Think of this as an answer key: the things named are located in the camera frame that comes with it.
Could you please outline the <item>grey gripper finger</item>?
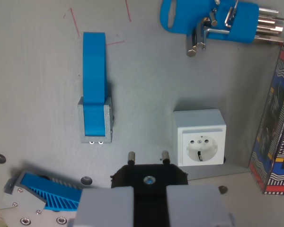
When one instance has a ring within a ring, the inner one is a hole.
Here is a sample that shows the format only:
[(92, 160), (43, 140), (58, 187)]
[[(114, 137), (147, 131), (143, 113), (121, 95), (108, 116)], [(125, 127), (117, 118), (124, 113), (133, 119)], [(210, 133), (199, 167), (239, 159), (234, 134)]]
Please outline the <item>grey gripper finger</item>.
[(132, 187), (84, 189), (74, 218), (74, 227), (132, 227)]
[(234, 216), (225, 208), (218, 187), (210, 185), (167, 186), (171, 227), (234, 227)]

